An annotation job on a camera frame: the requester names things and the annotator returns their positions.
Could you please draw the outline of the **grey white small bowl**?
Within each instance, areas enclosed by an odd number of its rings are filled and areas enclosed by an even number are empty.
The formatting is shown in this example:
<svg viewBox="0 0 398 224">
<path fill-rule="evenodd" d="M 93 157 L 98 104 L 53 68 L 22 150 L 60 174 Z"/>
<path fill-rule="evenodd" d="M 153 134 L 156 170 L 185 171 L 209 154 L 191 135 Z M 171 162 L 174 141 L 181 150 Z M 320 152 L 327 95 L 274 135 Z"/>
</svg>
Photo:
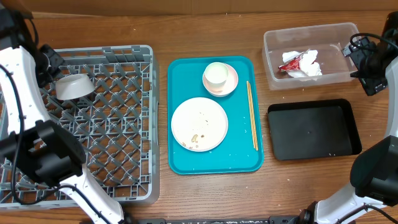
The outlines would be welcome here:
<svg viewBox="0 0 398 224">
<path fill-rule="evenodd" d="M 89 95 L 95 86 L 86 74 L 65 76 L 55 83 L 56 97 L 59 100 L 72 100 Z"/>
</svg>

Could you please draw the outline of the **white napkin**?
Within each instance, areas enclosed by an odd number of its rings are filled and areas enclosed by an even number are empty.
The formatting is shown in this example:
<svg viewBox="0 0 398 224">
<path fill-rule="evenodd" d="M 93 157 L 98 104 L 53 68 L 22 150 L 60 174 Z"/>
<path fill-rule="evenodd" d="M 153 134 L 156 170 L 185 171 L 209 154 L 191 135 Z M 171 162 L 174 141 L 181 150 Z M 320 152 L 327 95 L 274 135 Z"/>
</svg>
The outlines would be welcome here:
<svg viewBox="0 0 398 224">
<path fill-rule="evenodd" d="M 304 52 L 285 52 L 282 54 L 282 61 L 285 64 L 292 58 L 300 55 L 302 57 L 300 62 L 300 71 L 297 72 L 286 72 L 292 78 L 304 78 L 304 77 L 316 77 L 321 76 L 322 71 L 320 69 L 320 64 L 317 62 L 317 50 L 306 50 Z"/>
</svg>

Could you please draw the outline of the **red snack wrapper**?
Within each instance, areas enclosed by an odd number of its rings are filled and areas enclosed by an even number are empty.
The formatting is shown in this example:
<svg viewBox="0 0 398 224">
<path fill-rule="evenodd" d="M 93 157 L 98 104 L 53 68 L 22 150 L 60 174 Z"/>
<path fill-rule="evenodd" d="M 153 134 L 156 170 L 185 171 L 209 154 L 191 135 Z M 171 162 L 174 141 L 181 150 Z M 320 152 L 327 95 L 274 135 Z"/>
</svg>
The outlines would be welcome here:
<svg viewBox="0 0 398 224">
<path fill-rule="evenodd" d="M 281 72 L 297 72 L 300 71 L 300 62 L 302 57 L 300 55 L 292 58 L 291 60 L 287 61 L 285 64 L 279 66 L 279 70 Z"/>
</svg>

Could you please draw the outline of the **cream white cup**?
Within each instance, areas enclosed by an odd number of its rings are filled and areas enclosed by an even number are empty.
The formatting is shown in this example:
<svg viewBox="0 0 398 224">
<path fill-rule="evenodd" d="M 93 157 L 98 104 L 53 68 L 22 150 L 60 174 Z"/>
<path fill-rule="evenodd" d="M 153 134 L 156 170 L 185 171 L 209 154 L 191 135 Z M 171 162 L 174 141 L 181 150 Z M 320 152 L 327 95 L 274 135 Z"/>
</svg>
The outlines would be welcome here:
<svg viewBox="0 0 398 224">
<path fill-rule="evenodd" d="M 209 64 L 204 71 L 207 84 L 214 90 L 220 90 L 226 83 L 229 70 L 224 63 L 213 62 Z"/>
</svg>

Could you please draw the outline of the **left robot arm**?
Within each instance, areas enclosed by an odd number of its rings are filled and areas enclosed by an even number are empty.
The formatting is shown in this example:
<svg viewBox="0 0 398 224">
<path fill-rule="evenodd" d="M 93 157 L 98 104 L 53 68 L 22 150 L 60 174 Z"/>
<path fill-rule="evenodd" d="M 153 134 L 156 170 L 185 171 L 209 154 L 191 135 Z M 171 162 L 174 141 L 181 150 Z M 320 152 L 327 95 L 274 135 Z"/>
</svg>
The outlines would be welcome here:
<svg viewBox="0 0 398 224">
<path fill-rule="evenodd" d="M 38 47 L 38 34 L 26 26 L 27 16 L 1 6 L 1 90 L 8 117 L 8 137 L 1 156 L 12 162 L 11 194 L 17 194 L 17 173 L 45 183 L 50 190 L 33 204 L 61 191 L 73 199 L 94 223 L 132 223 L 86 166 L 86 153 L 77 138 L 55 123 L 40 89 L 60 73 L 63 58 L 49 45 Z"/>
</svg>

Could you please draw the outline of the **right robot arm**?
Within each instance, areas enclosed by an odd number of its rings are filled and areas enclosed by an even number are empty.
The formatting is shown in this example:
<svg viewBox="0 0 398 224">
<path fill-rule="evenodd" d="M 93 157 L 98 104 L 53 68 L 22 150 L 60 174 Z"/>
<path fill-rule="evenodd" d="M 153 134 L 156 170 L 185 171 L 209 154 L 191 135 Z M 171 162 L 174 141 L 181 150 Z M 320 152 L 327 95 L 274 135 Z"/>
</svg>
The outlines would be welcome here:
<svg viewBox="0 0 398 224">
<path fill-rule="evenodd" d="M 385 207 L 397 205 L 397 13 L 388 14 L 381 35 L 354 34 L 342 51 L 350 57 L 367 95 L 389 91 L 385 137 L 354 161 L 350 182 L 331 197 L 313 202 L 292 223 L 353 223 L 371 211 L 397 223 Z"/>
</svg>

